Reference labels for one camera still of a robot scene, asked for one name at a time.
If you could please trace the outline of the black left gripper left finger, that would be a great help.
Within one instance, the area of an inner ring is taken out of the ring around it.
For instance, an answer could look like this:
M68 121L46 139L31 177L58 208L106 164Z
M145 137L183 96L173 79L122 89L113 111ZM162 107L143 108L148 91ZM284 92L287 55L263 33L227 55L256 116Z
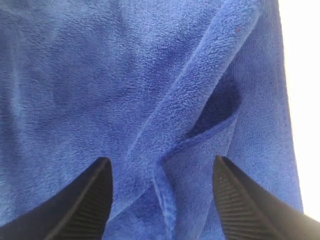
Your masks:
M2 240L100 240L113 203L111 161L100 157L55 196L6 223Z

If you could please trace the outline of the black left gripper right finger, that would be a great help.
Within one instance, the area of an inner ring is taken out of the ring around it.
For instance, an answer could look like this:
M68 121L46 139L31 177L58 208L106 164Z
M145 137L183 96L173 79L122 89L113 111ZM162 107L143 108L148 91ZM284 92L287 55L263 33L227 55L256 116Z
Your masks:
M320 223L265 190L231 160L216 156L213 196L227 240L319 240Z

